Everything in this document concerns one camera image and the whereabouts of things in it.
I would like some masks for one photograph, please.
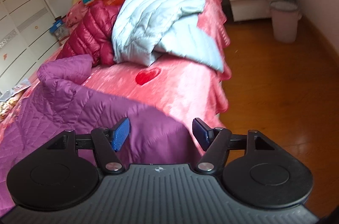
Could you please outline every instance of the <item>clothes pile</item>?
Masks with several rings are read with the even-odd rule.
[[[150,66],[167,53],[222,73],[215,40],[197,27],[204,6],[205,0],[79,1],[67,14],[72,34],[57,58],[90,54],[93,66]]]

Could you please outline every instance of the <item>wooden floor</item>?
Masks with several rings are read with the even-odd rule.
[[[312,171],[306,206],[317,216],[339,205],[339,71],[301,21],[293,44],[274,40],[270,21],[226,25],[233,76],[223,83],[236,134],[258,129]],[[239,151],[231,157],[240,156]]]

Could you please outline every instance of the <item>gray ribbed plate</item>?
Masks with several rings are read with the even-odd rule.
[[[89,223],[315,223],[303,206],[264,211],[233,200],[218,181],[192,172],[188,165],[131,165],[117,176],[106,176],[83,203],[55,212],[19,206],[5,215],[4,224]]]

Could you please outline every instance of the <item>black circular pad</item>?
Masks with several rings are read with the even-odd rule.
[[[264,186],[277,186],[289,179],[289,172],[275,164],[259,164],[251,168],[250,175],[254,181]]]
[[[313,186],[310,170],[285,151],[256,150],[230,162],[223,184],[236,199],[264,209],[306,201]]]
[[[50,150],[32,153],[16,164],[7,176],[14,202],[40,211],[60,210],[86,199],[99,182],[90,162],[75,153]]]

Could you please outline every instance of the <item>wardrobe door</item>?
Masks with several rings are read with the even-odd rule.
[[[0,91],[34,71],[59,47],[44,0],[0,0]]]

